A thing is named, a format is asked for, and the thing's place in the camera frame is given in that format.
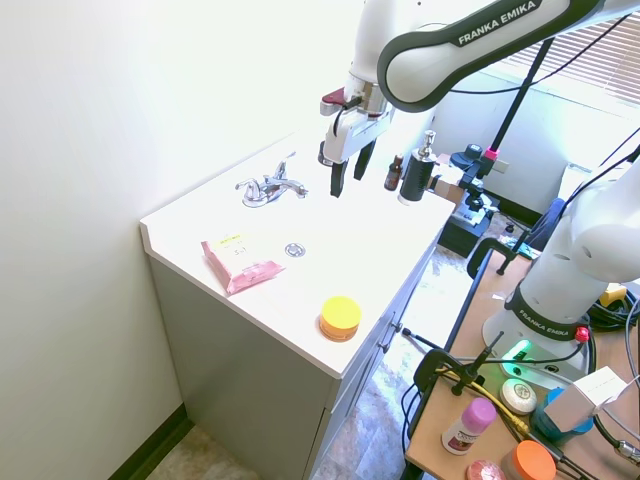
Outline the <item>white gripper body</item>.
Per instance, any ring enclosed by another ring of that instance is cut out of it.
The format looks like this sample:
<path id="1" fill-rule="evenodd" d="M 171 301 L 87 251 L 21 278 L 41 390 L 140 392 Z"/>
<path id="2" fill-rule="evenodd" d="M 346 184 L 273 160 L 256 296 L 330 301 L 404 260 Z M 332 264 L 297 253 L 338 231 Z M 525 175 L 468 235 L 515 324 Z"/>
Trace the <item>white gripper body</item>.
<path id="1" fill-rule="evenodd" d="M 370 114 L 360 107 L 344 110 L 337 106 L 321 106 L 320 114 L 334 115 L 318 154 L 321 164 L 332 166 L 347 162 L 386 132 L 393 118 L 393 107 L 387 106 L 380 114 Z"/>

